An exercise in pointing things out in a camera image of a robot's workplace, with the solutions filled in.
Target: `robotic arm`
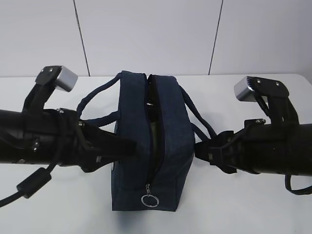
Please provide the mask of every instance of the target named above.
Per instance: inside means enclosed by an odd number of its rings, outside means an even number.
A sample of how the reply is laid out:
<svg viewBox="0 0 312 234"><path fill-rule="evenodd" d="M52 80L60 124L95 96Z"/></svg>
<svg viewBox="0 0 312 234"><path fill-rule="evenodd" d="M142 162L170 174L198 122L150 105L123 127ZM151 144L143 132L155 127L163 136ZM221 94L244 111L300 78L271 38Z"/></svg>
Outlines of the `robotic arm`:
<svg viewBox="0 0 312 234"><path fill-rule="evenodd" d="M133 156L135 142L89 125L79 119L76 111L44 109L55 89L70 92L77 78L64 66L45 67L25 99L22 112L0 110L0 163L49 164L20 183L18 192L1 200L0 207L21 196L30 198L51 180L56 165L77 165L89 173Z"/></svg>
<svg viewBox="0 0 312 234"><path fill-rule="evenodd" d="M234 92L240 101L256 101L271 124L264 119L245 120L237 133L224 131L196 144L195 156L228 174L237 169L283 174L287 190L296 195L312 194L312 186L292 190L290 184L291 175L312 176L312 124L299 124L286 86L277 80L246 77Z"/></svg>

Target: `white wall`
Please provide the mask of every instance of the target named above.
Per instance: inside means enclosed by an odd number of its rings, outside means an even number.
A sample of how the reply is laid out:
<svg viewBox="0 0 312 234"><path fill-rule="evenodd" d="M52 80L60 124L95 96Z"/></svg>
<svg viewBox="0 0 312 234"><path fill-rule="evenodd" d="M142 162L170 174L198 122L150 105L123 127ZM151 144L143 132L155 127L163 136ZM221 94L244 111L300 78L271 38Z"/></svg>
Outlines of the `white wall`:
<svg viewBox="0 0 312 234"><path fill-rule="evenodd" d="M88 75L71 0L1 0L0 77L36 76L47 65Z"/></svg>
<svg viewBox="0 0 312 234"><path fill-rule="evenodd" d="M311 0L224 0L212 58L221 3L76 0L90 75L312 78ZM0 30L0 77L36 76L50 64L89 74L72 0L3 0Z"/></svg>
<svg viewBox="0 0 312 234"><path fill-rule="evenodd" d="M224 0L211 74L298 73L312 80L311 0Z"/></svg>

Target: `black cable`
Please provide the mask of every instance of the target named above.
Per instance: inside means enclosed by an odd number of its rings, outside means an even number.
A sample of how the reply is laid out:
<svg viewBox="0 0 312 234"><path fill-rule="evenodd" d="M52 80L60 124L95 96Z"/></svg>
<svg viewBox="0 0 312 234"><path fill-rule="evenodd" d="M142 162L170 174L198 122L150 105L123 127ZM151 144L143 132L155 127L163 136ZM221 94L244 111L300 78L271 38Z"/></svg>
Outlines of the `black cable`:
<svg viewBox="0 0 312 234"><path fill-rule="evenodd" d="M0 200L0 208L12 203L13 201L16 201L17 199L19 199L22 196L23 196L23 193L18 191L16 193L14 193L13 195L8 196L7 198Z"/></svg>
<svg viewBox="0 0 312 234"><path fill-rule="evenodd" d="M286 189L295 195L310 195L312 194L312 186L304 189L293 190L291 186L291 175L285 175L285 187Z"/></svg>
<svg viewBox="0 0 312 234"><path fill-rule="evenodd" d="M45 170L45 172L48 173L48 175L50 176L50 173L52 172L52 170L55 168L55 166L57 165L57 163L59 161L59 158L61 156L61 151L63 150L64 145L65 145L65 137L66 137L66 129L65 128L66 128L66 126L65 126L65 121L64 121L64 118L63 118L61 112L58 112L56 110L45 110L45 111L48 113L51 113L53 115L54 114L56 115L56 118L58 119L58 127L59 127L59 132L60 132L60 137L58 138L58 143L57 143L57 145L58 145L57 150L54 154L52 162L49 164L49 166L46 169L41 168L42 170ZM11 145L12 147L15 147L15 148L17 148L17 146L30 145L28 142L27 142L27 144L20 144L20 142L18 144L14 143L14 142L12 143L12 142L10 142L10 139L14 140L15 137L11 136L10 134L3 133L0 131L0 139L3 139L3 138L5 139L6 143L8 143L9 145ZM0 208L16 201L17 199L19 199L20 197L25 196L25 195L27 195L27 194L25 194L22 191L18 191L13 195L8 196L7 198L0 200Z"/></svg>

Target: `cable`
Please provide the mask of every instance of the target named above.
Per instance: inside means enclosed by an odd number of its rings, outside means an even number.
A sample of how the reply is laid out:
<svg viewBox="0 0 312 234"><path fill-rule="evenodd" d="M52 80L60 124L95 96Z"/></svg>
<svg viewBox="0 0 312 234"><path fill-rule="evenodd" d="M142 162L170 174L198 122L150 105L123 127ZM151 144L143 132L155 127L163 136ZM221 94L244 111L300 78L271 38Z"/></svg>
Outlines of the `cable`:
<svg viewBox="0 0 312 234"><path fill-rule="evenodd" d="M293 190L291 186L291 175L285 175L285 187L286 189L295 195L310 195L312 194L312 186L304 189Z"/></svg>
<svg viewBox="0 0 312 234"><path fill-rule="evenodd" d="M25 198L30 198L35 192L37 192L43 185L45 185L51 179L50 173L57 165L59 158L61 156L61 152L65 145L66 126L65 126L63 115L62 115L63 112L59 112L56 110L45 110L45 111L48 113L51 113L52 115L56 114L55 116L58 119L58 127L59 127L59 132L60 132L60 137L58 138L58 143L57 143L58 145L57 150L54 154L52 162L49 164L49 166L46 169L39 168L34 173L32 173L28 178L22 181L17 186L18 191L15 194L0 200L0 208L16 201L22 196L24 196ZM19 141L18 144L16 144L15 142L10 142L10 139L15 140L15 137L11 136L10 134L4 133L0 130L0 139L3 139L3 138L5 139L5 142L11 145L12 147L16 147L17 145L26 146L26 144L22 144L21 141Z"/></svg>
<svg viewBox="0 0 312 234"><path fill-rule="evenodd" d="M18 191L16 193L14 193L13 195L8 196L7 198L0 200L0 208L12 203L13 201L16 201L17 199L19 199L22 196L23 196L23 193Z"/></svg>

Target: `navy blue bag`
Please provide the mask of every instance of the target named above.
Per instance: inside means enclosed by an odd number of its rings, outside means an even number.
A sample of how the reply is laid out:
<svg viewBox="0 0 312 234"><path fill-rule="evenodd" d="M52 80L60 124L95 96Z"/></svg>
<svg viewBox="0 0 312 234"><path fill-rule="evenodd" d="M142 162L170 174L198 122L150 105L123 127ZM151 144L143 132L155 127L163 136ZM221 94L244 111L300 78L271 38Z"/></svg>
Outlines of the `navy blue bag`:
<svg viewBox="0 0 312 234"><path fill-rule="evenodd" d="M208 137L188 117L185 104L215 136L175 77L122 71L110 82L86 96L79 116L99 92L120 80L118 110L87 120L101 127L116 121L115 133L137 142L136 157L114 163L112 205L114 211L162 210L178 207L194 156L195 136Z"/></svg>

